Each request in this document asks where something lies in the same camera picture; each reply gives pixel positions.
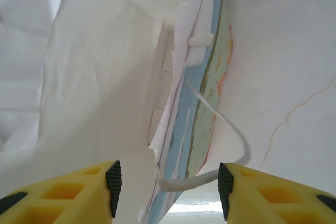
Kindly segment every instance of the black rubber pad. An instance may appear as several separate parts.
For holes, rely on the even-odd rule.
[[[233,175],[227,169],[225,164],[221,163],[218,172],[218,191],[225,220],[227,220],[229,215],[229,194],[232,193],[233,179]]]
[[[327,207],[336,212],[336,198],[331,198],[326,195],[318,195],[317,198],[322,201]]]
[[[19,193],[12,194],[0,199],[0,215],[2,215],[5,211],[14,206],[27,195],[28,193],[21,191]]]
[[[112,217],[115,218],[118,207],[119,195],[121,191],[120,161],[117,160],[105,174],[106,174],[107,188],[111,192],[111,202],[110,202],[111,213]]]

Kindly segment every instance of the cracked white surface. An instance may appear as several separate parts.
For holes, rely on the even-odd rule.
[[[336,195],[335,0],[225,2],[235,47],[220,111],[249,139],[248,166]],[[217,122],[203,172],[241,153]],[[161,223],[225,223],[218,201],[215,182],[185,192]]]

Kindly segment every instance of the colorful painted board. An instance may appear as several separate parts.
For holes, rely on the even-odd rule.
[[[218,107],[233,49],[223,0],[214,0],[211,32],[215,39],[207,48],[204,61],[200,65],[184,69],[177,115],[165,162],[165,178],[176,177],[176,171],[177,178],[193,177],[206,162],[216,117],[200,103],[186,82],[199,89],[214,108]],[[145,223],[159,223],[180,195],[181,193],[159,191],[152,199]]]

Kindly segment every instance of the blue painted surface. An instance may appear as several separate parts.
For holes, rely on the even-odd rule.
[[[213,21],[212,21],[212,27],[211,32],[212,34],[216,34],[217,32],[217,26],[218,26],[218,19],[220,14],[220,7],[221,7],[221,1],[222,0],[214,0],[214,10],[213,10]],[[213,49],[213,46],[210,46],[207,48],[206,54],[205,54],[205,60],[202,64],[192,67],[185,68],[185,74],[184,74],[184,80],[182,84],[182,91],[180,96],[180,101],[178,103],[178,109],[177,109],[177,116],[173,128],[173,134],[172,139],[169,147],[169,152],[167,156],[166,161],[166,167],[164,172],[164,177],[171,178],[177,158],[178,158],[178,152],[180,148],[181,139],[183,136],[183,133],[186,128],[186,117],[187,112],[189,108],[190,111],[190,118],[187,125],[186,135],[184,139],[184,143],[182,146],[182,156],[180,159],[180,164],[178,167],[178,178],[185,178],[185,173],[187,169],[187,162],[189,157],[189,150],[191,145],[191,137],[193,132],[193,124],[194,124],[194,118],[196,116],[196,109],[197,109],[197,103],[198,99],[197,97],[191,92],[190,88],[186,85],[186,80],[188,80],[193,87],[196,89],[200,89],[202,78],[208,63],[208,60],[211,55],[211,51]],[[182,192],[177,193],[175,197],[175,201],[179,198],[179,196],[182,194]],[[161,220],[160,218],[160,212],[163,207],[165,198],[167,196],[167,193],[164,193],[162,191],[159,192],[158,196],[155,198],[154,203],[152,205],[152,208],[150,210],[150,213],[148,215],[146,224],[157,224]]]

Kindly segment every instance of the orange crack line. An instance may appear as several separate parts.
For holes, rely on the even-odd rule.
[[[327,90],[329,90],[331,87],[332,87],[332,83],[336,81],[336,78],[332,79],[330,82],[329,82],[329,85],[327,88],[323,89],[323,90],[320,90],[314,94],[312,94],[310,97],[308,97],[303,103],[300,103],[299,105],[297,105],[293,110],[291,110],[287,115],[286,115],[286,122],[285,123],[280,123],[280,125],[273,131],[273,134],[272,134],[272,137],[269,141],[269,144],[268,144],[268,149],[267,149],[267,152],[266,152],[266,155],[265,155],[265,158],[264,158],[264,161],[262,162],[262,165],[264,165],[266,159],[267,159],[267,156],[268,156],[268,153],[269,153],[269,150],[271,148],[271,145],[272,145],[272,141],[273,141],[273,138],[275,136],[275,134],[277,133],[277,131],[281,128],[281,126],[284,126],[284,125],[288,125],[288,122],[289,122],[289,117],[300,107],[304,106],[307,102],[309,102],[313,97],[319,95],[319,94],[322,94],[324,92],[326,92]]]

